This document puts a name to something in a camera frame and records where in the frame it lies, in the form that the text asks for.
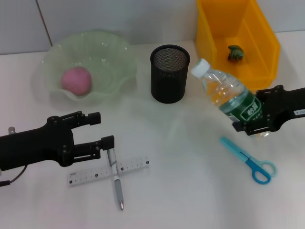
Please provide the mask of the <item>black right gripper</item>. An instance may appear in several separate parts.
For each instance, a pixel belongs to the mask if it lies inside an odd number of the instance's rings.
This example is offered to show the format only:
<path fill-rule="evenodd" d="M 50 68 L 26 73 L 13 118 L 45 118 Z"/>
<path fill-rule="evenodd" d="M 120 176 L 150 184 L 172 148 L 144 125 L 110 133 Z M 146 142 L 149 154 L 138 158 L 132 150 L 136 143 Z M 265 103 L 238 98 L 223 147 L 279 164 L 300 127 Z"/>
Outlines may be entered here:
<path fill-rule="evenodd" d="M 287 91 L 283 85 L 256 91 L 256 98 L 263 102 L 265 118 L 247 123 L 233 122 L 237 132 L 245 132 L 248 136 L 268 136 L 278 131 L 281 126 L 296 118 L 305 116 L 305 89 Z"/>

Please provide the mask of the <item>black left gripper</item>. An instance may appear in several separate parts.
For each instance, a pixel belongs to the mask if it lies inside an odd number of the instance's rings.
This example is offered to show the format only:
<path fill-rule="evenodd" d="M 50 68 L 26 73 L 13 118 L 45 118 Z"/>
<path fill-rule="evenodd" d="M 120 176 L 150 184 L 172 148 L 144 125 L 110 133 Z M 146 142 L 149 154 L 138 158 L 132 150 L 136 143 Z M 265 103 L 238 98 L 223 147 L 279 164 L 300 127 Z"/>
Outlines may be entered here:
<path fill-rule="evenodd" d="M 45 160 L 62 167 L 101 158 L 101 151 L 114 148 L 114 136 L 74 145 L 72 129 L 101 123 L 99 112 L 85 115 L 82 111 L 54 116 L 37 129 L 5 135 L 0 138 L 0 169 L 10 170 Z"/>

